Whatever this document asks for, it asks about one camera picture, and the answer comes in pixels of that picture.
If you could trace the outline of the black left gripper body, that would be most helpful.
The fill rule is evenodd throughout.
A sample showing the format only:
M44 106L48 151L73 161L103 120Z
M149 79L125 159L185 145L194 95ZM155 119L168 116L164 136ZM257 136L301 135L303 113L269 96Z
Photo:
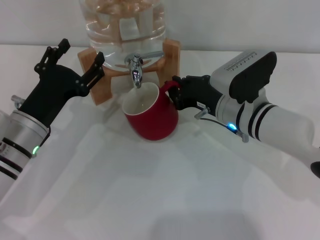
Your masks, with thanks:
M89 82L86 75L80 76L65 66L47 66L39 73L39 83L19 110L49 126L69 99L89 94Z

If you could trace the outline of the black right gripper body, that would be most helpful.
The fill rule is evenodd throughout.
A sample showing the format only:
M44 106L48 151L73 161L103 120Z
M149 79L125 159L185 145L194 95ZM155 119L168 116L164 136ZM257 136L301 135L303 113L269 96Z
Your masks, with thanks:
M193 107L202 110L208 107L209 114L216 116L216 108L222 94L212 87L210 81L202 85L181 86L179 90L184 104L183 109Z

